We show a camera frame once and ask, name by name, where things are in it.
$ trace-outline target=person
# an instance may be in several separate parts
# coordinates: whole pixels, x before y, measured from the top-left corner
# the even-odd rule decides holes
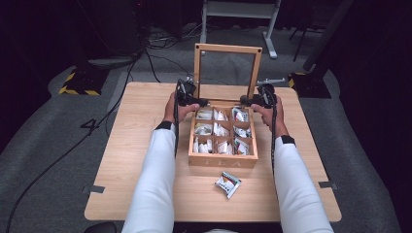
[[[273,111],[251,106],[272,129]],[[274,177],[284,232],[333,232],[321,198],[284,123],[281,98],[277,97]],[[179,106],[179,121],[199,105]],[[142,172],[122,229],[129,232],[172,232],[175,178],[174,92],[166,104],[162,123],[154,130]]]

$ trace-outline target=cable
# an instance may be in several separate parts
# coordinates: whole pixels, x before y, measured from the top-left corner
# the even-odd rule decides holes
[[[175,88],[175,105],[174,111],[173,111],[173,117],[175,118],[175,135],[176,135],[176,140],[175,140],[175,158],[176,154],[178,152],[178,145],[179,145],[179,101],[178,101],[178,86],[181,84],[180,80],[176,83],[176,88]]]
[[[169,58],[166,58],[166,57],[163,57],[163,56],[156,56],[156,55],[150,55],[150,56],[151,56],[151,57],[155,57],[155,58],[165,59],[165,60],[167,60],[167,61],[169,61],[169,62],[172,62],[172,63],[178,65],[178,66],[186,73],[187,76],[193,76],[193,74],[189,73],[185,68],[183,68],[183,67],[182,67],[179,63],[177,63],[176,61],[172,61],[172,60],[170,60]]]
[[[172,37],[172,36],[170,36],[170,37],[164,37],[163,36],[163,32],[153,32],[152,34],[160,34],[162,37],[155,37],[154,39],[152,39],[152,40],[148,40],[148,42],[149,42],[149,44],[148,44],[148,48],[149,49],[151,49],[151,50],[163,50],[163,49],[170,49],[170,48],[172,48],[173,46],[175,46],[176,44],[178,44],[178,43],[181,43],[181,42],[186,42],[186,41],[188,41],[188,40],[190,40],[190,39],[192,39],[192,38],[194,38],[194,37],[198,37],[198,36],[200,36],[200,34],[198,34],[198,35],[193,35],[193,36],[190,36],[190,34],[193,32],[193,31],[195,31],[198,27],[200,27],[202,25],[202,23],[200,23],[200,24],[198,24],[198,25],[196,25],[194,28],[192,28],[191,30],[189,30],[189,32],[185,35],[185,36],[183,36],[182,38],[183,39],[185,39],[185,40],[176,40],[175,39],[175,37]],[[164,43],[163,43],[163,45],[162,46],[155,46],[155,45],[152,45],[152,42],[158,42],[158,41],[164,41]]]
[[[277,103],[277,99],[276,99],[276,95],[273,94],[272,92],[270,92],[269,90],[267,90],[266,88],[263,89],[264,92],[266,92],[266,94],[270,97],[272,103],[273,103],[273,115],[272,115],[272,147],[270,150],[270,158],[272,161],[272,174],[274,176],[275,174],[275,140],[276,140],[276,116],[278,115],[278,111],[276,109],[276,103]]]
[[[217,79],[207,79],[207,78],[202,78],[202,80],[218,81],[218,82],[224,83],[224,84],[226,84],[226,85],[229,85],[229,83],[227,83],[227,82],[225,82],[225,81],[217,80]]]
[[[154,78],[157,80],[158,83],[161,83],[161,81],[157,78],[157,75],[155,74],[155,68],[154,68],[154,65],[152,64],[151,56],[149,55],[149,53],[146,49],[145,49],[145,52],[148,55],[149,62],[151,63],[152,72],[154,73]]]
[[[87,18],[88,23],[90,24],[91,28],[93,29],[94,33],[96,34],[96,36],[99,38],[99,40],[103,43],[103,45],[110,50],[111,52],[117,54],[117,55],[136,55],[137,53],[139,53],[141,51],[141,49],[139,48],[137,51],[133,52],[133,53],[121,53],[118,52],[116,50],[113,50],[112,48],[110,48],[106,42],[103,40],[103,38],[101,38],[100,34],[97,32],[96,27],[94,26],[93,22],[91,21],[90,17],[88,16],[85,8],[83,7],[83,5],[79,2],[79,0],[76,0],[77,4],[79,5],[79,7],[81,8],[83,14],[85,15],[85,17]]]
[[[134,81],[133,76],[131,75],[131,73],[128,73],[124,86],[126,86],[128,84],[129,77],[131,77],[132,81]],[[115,104],[113,106],[114,110],[117,109],[119,106],[120,106],[120,102],[118,101],[117,104]],[[105,122],[105,131],[106,131],[107,137],[110,137],[110,134],[109,134],[109,131],[108,131],[108,128],[107,128],[107,123],[108,123],[109,117],[110,117],[110,114],[106,117],[106,122]]]
[[[127,71],[127,79],[128,76],[130,75],[131,70],[133,69],[134,64],[136,63],[137,59],[133,62],[133,64],[131,66],[129,66],[129,69]],[[78,145],[80,145],[89,135],[91,135],[91,133],[97,129],[99,127],[99,125],[115,110],[117,104],[120,102],[122,96],[124,95],[124,91],[126,88],[126,84],[127,84],[127,79],[126,79],[126,83],[123,87],[123,90],[121,92],[120,98],[118,99],[118,101],[116,102],[116,104],[114,105],[114,107],[109,111],[109,113],[107,113],[106,115],[103,116],[103,118],[92,128],[90,128],[90,130],[87,132],[87,134],[84,135],[84,137],[78,142],[76,143],[72,148],[70,148],[68,151],[64,152],[60,157],[58,157],[51,165],[49,165],[39,176],[37,176],[29,185],[28,187],[21,193],[21,195],[19,196],[19,198],[17,199],[17,201],[15,202],[15,205],[12,208],[12,211],[9,215],[9,220],[7,221],[7,227],[6,227],[6,233],[10,232],[10,227],[12,225],[12,220],[13,220],[13,216],[15,215],[16,209],[18,204],[20,203],[20,201],[22,200],[22,198],[24,197],[24,195],[28,192],[28,190],[38,181],[40,180],[56,163],[58,163],[61,159],[63,159],[64,157],[66,157],[71,151],[73,151]]]

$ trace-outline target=white packet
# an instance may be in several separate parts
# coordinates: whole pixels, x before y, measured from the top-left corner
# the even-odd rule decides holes
[[[225,120],[227,121],[227,115],[225,112],[213,110],[213,118],[215,120]]]
[[[245,130],[243,128],[239,128],[233,125],[233,130],[236,137],[252,138],[251,128]]]
[[[212,110],[198,110],[196,114],[197,119],[212,119]]]
[[[196,125],[194,125],[194,134],[212,135],[212,125],[205,123],[196,123]]]
[[[208,139],[207,141],[206,141],[206,144],[207,144],[207,151],[209,151],[210,153],[213,151],[213,144],[212,144],[212,140],[211,139]]]
[[[225,129],[223,126],[221,126],[219,123],[214,123],[214,130],[213,133],[215,136],[224,136],[228,137],[230,136],[229,130]]]
[[[234,140],[234,150],[236,154],[249,155],[249,145],[238,138]]]
[[[246,112],[241,111],[238,108],[232,109],[232,115],[234,121],[249,122],[249,115]]]
[[[227,153],[227,141],[218,144],[218,153]]]
[[[233,154],[233,146],[231,144],[227,144],[227,154]]]
[[[200,144],[199,145],[199,152],[200,153],[209,153],[209,151],[207,150],[207,145],[206,144]]]
[[[194,139],[193,152],[199,152],[199,138]]]
[[[228,174],[227,172],[222,172],[222,176],[215,182],[215,185],[221,187],[225,191],[227,199],[230,199],[233,193],[240,186],[240,183],[242,183],[242,181],[238,178]]]

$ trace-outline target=wooden table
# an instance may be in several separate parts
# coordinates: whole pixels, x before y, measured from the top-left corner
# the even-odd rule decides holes
[[[104,152],[85,216],[90,220],[124,220],[153,129],[161,122],[173,83],[129,83]],[[238,100],[246,86],[201,86],[203,98]],[[282,98],[285,122],[309,169],[330,221],[341,218],[330,187],[320,188],[327,176],[297,96],[291,88],[276,88]],[[174,207],[176,221],[273,222],[280,221],[279,206],[270,166],[271,133],[259,114],[254,115],[259,160],[253,169],[189,166],[190,116],[180,124],[176,157]],[[242,184],[231,199],[214,186],[222,171],[238,177]]]

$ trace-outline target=metal stand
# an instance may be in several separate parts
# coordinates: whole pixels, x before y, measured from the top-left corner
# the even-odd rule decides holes
[[[236,2],[215,2],[203,1],[202,13],[202,34],[200,43],[206,43],[206,17],[253,17],[253,18],[270,18],[268,32],[263,32],[263,39],[269,50],[270,58],[276,59],[278,54],[273,46],[270,38],[275,25],[276,17],[278,16],[279,7],[282,0],[277,0],[275,4],[259,4],[259,3],[236,3]]]

